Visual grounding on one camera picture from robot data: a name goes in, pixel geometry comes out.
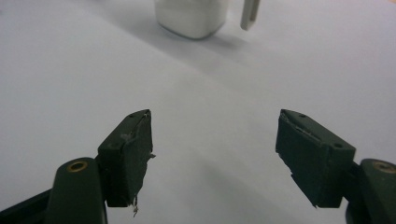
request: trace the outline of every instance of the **white object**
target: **white object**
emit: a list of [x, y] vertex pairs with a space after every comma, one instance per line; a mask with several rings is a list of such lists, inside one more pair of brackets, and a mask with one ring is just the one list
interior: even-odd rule
[[[245, 0], [241, 27], [256, 20], [260, 0]], [[199, 39], [215, 33], [225, 22], [229, 0], [155, 0], [158, 23], [178, 35]]]

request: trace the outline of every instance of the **white background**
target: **white background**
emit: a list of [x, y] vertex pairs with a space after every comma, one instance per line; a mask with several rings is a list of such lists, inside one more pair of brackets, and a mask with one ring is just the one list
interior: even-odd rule
[[365, 158], [396, 162], [396, 4], [242, 1], [190, 41], [149, 0], [0, 2], [0, 209], [51, 188], [128, 114], [152, 112], [140, 211], [109, 223], [345, 223], [315, 209], [275, 153], [281, 108], [305, 113]]

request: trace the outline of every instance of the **white table surface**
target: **white table surface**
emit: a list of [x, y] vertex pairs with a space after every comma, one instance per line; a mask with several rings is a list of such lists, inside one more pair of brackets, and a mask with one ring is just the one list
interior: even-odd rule
[[281, 108], [365, 158], [396, 162], [396, 4], [242, 1], [202, 41], [169, 34], [153, 1], [0, 1], [0, 209], [51, 188], [128, 114], [152, 112], [139, 212], [109, 223], [345, 223], [315, 209], [275, 153]]

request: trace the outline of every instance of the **white container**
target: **white container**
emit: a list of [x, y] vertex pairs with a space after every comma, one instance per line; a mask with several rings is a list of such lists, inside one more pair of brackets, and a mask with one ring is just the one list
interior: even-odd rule
[[[256, 20], [260, 0], [245, 0], [241, 27]], [[200, 39], [215, 33], [225, 22], [229, 0], [155, 0], [158, 23], [173, 33]]]

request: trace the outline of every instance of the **screw hole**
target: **screw hole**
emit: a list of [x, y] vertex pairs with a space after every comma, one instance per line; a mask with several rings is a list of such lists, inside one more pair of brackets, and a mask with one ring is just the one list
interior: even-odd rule
[[396, 174], [396, 168], [390, 164], [387, 164], [385, 162], [382, 161], [373, 161], [373, 166], [375, 169], [384, 172], [384, 173], [388, 173], [388, 174]]
[[87, 168], [88, 163], [85, 161], [75, 161], [67, 166], [67, 171], [71, 173], [79, 172]]

